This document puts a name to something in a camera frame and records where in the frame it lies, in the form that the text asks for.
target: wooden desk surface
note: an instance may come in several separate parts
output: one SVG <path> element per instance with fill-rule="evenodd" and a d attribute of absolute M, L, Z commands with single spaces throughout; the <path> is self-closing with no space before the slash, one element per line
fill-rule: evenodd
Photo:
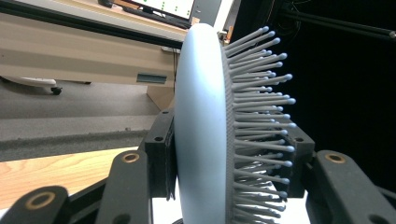
<path fill-rule="evenodd" d="M 60 185 L 69 194 L 85 189 L 108 176 L 118 154 L 132 149 L 137 147 L 0 162 L 0 209 L 45 186 Z"/>

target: brass insert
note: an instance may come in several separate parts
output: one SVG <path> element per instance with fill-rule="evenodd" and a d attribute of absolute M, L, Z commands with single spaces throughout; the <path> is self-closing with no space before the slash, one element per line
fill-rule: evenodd
<path fill-rule="evenodd" d="M 36 210 L 47 206 L 55 199 L 55 193 L 50 191 L 45 191 L 38 193 L 37 195 L 31 197 L 26 202 L 26 208 L 29 210 Z"/>
<path fill-rule="evenodd" d="M 332 153 L 326 154 L 325 158 L 328 161 L 332 161 L 334 163 L 345 163 L 346 162 L 346 159 L 344 157 L 337 155 L 337 154 L 332 154 Z"/>
<path fill-rule="evenodd" d="M 128 153 L 122 157 L 122 160 L 125 162 L 134 162 L 139 160 L 139 154 L 137 153 Z"/>

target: screw hole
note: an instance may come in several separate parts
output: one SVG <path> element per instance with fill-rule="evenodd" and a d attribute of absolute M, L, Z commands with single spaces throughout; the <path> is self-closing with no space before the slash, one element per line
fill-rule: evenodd
<path fill-rule="evenodd" d="M 129 153 L 122 157 L 122 160 L 125 162 L 134 162 L 139 160 L 139 154 L 136 153 Z"/>
<path fill-rule="evenodd" d="M 378 215 L 370 215 L 369 219 L 374 224 L 389 224 L 388 221 L 386 221 L 384 218 Z"/>
<path fill-rule="evenodd" d="M 127 214 L 118 215 L 113 219 L 113 224 L 128 224 L 131 217 Z"/>
<path fill-rule="evenodd" d="M 36 210 L 42 207 L 47 206 L 50 204 L 53 200 L 55 199 L 55 193 L 45 191 L 38 193 L 37 195 L 31 197 L 27 202 L 26 202 L 26 208 L 29 210 Z"/>

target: monitor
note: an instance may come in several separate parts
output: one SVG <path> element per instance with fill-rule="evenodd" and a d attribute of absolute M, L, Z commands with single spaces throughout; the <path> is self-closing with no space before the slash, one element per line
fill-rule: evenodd
<path fill-rule="evenodd" d="M 188 21 L 194 0 L 124 0 L 143 7 L 144 11 L 156 11 Z"/>

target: desk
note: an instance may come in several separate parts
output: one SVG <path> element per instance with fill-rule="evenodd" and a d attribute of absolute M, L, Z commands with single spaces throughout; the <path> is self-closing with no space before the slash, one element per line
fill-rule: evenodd
<path fill-rule="evenodd" d="M 0 210 L 45 186 L 60 185 L 69 194 L 85 189 L 108 176 L 118 154 L 132 149 L 137 147 L 0 162 Z"/>
<path fill-rule="evenodd" d="M 14 3 L 31 7 L 27 12 L 39 12 L 12 11 Z M 95 0 L 0 0 L 0 4 L 11 6 L 0 7 L 0 76 L 146 85 L 160 109 L 172 104 L 174 57 L 161 45 L 181 46 L 186 30 L 125 13 L 120 7 L 101 7 Z M 166 80 L 138 82 L 139 73 Z"/>

